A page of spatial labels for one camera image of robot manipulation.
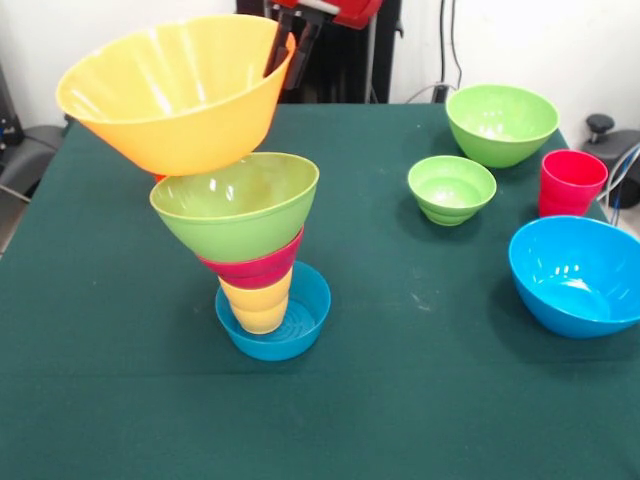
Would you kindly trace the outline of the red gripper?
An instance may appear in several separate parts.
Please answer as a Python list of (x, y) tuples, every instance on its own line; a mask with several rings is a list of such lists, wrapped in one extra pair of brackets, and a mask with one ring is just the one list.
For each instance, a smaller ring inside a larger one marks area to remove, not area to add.
[[(364, 28), (381, 8), (382, 0), (274, 0), (272, 4), (290, 10), (315, 10), (328, 16), (333, 23), (349, 28)], [(280, 12), (276, 34), (264, 70), (264, 77), (271, 75), (288, 54), (286, 47), (293, 25), (291, 12)], [(284, 82), (285, 90), (300, 86), (307, 67), (313, 45), (321, 31), (319, 24), (307, 22), (303, 29), (294, 55), (292, 56)]]

